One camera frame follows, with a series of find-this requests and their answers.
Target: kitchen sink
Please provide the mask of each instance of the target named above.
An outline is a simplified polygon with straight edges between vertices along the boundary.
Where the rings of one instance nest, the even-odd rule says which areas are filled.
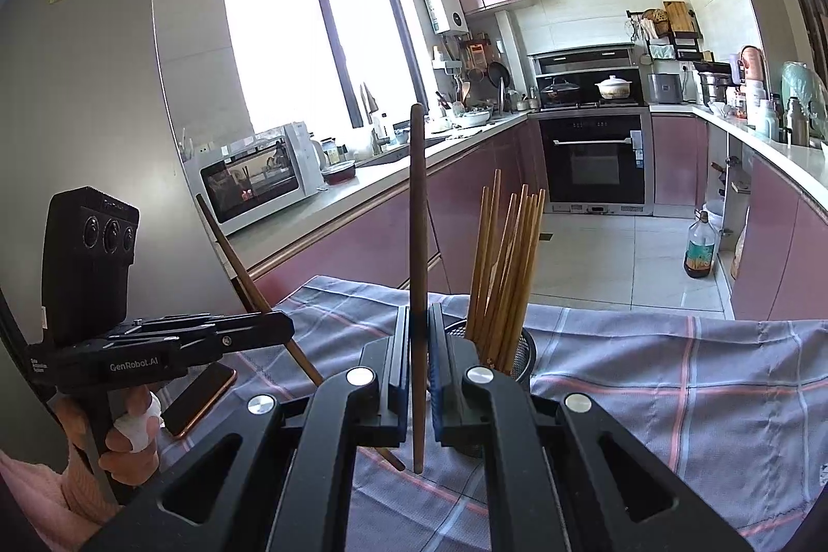
[[[430,136],[425,140],[425,148],[431,148],[432,145],[441,144],[448,139],[448,136]],[[357,167],[377,167],[379,165],[390,165],[392,162],[399,162],[403,158],[411,155],[411,146],[408,144],[394,148],[392,151],[387,151],[382,155],[377,155],[375,158],[366,159],[364,162],[357,163]]]

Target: smartphone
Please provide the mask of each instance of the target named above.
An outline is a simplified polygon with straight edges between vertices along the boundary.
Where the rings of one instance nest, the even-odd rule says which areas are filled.
[[[211,363],[190,385],[181,391],[170,406],[161,412],[167,432],[176,440],[210,411],[225,391],[236,381],[236,370],[219,362]]]

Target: mesh utensil holder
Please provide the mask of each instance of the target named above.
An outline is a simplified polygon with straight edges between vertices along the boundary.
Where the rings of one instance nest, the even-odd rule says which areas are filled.
[[[455,335],[463,337],[465,335],[465,319],[453,323],[446,328],[447,335]],[[537,360],[537,348],[535,348],[535,340],[526,329],[521,330],[520,337],[517,340],[517,349],[515,351],[515,358],[512,361],[511,377],[520,387],[527,393],[529,392],[531,373],[535,369],[535,361]],[[454,447],[458,452],[471,456],[473,458],[483,457],[483,448],[478,444],[464,445],[462,447]]]

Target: white bandage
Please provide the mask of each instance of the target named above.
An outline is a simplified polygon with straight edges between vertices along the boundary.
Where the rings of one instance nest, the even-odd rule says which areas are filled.
[[[113,424],[132,443],[131,453],[138,453],[150,443],[146,434],[146,422],[151,416],[160,417],[160,402],[156,395],[150,391],[152,402],[149,409],[141,416],[122,414]]]

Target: toaster oven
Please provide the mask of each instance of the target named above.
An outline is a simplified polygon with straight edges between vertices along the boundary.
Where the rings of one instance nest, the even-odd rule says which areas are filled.
[[[324,187],[304,122],[198,153],[184,163],[184,169],[193,198],[204,197],[225,235]]]

